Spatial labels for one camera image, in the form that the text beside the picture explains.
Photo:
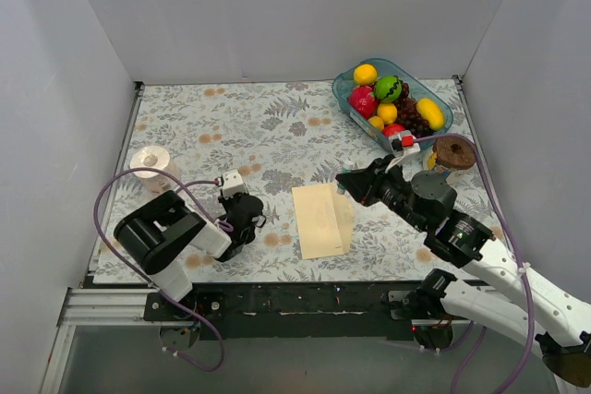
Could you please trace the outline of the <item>beige paper envelope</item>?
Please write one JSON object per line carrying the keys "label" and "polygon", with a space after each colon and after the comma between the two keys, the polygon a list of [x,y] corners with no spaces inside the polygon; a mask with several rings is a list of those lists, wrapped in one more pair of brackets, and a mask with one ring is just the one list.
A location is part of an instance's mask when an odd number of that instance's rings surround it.
{"label": "beige paper envelope", "polygon": [[355,213],[335,184],[294,187],[292,197],[303,259],[342,256],[350,251]]}

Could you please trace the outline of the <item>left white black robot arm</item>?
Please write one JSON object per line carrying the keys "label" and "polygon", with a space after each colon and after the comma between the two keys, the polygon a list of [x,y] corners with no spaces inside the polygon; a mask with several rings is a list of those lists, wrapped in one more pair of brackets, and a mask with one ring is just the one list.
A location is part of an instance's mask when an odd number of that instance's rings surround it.
{"label": "left white black robot arm", "polygon": [[193,285],[177,257],[189,245],[225,262],[252,243],[262,227],[263,202],[250,194],[220,197],[227,233],[201,217],[174,191],[167,191],[126,216],[115,226],[116,241],[133,257],[155,285],[167,293],[164,308],[178,320],[190,318],[197,307]]}

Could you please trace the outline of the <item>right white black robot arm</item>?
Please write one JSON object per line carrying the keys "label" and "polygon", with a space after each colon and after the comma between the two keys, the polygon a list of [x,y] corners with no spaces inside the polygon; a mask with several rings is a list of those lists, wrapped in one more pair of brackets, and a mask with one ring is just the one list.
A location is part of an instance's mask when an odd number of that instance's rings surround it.
{"label": "right white black robot arm", "polygon": [[384,204],[425,233],[424,244],[435,256],[502,295],[489,296],[447,271],[434,270],[417,289],[419,310],[433,318],[444,312],[469,318],[513,340],[530,341],[555,376],[589,387],[590,305],[518,264],[515,253],[489,228],[455,209],[457,193],[442,175],[419,172],[405,180],[401,166],[390,162],[390,157],[377,159],[336,180],[362,206]]}

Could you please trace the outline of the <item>green white glue stick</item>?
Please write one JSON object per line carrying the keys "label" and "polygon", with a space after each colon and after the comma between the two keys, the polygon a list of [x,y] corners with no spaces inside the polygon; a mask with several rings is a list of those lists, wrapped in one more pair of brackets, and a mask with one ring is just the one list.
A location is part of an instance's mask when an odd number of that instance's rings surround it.
{"label": "green white glue stick", "polygon": [[[343,174],[343,173],[350,173],[354,169],[355,169],[355,164],[352,161],[350,161],[350,160],[345,160],[343,162],[341,174]],[[336,192],[337,192],[338,195],[344,195],[345,192],[346,192],[345,187],[341,184],[340,181],[337,181]]]}

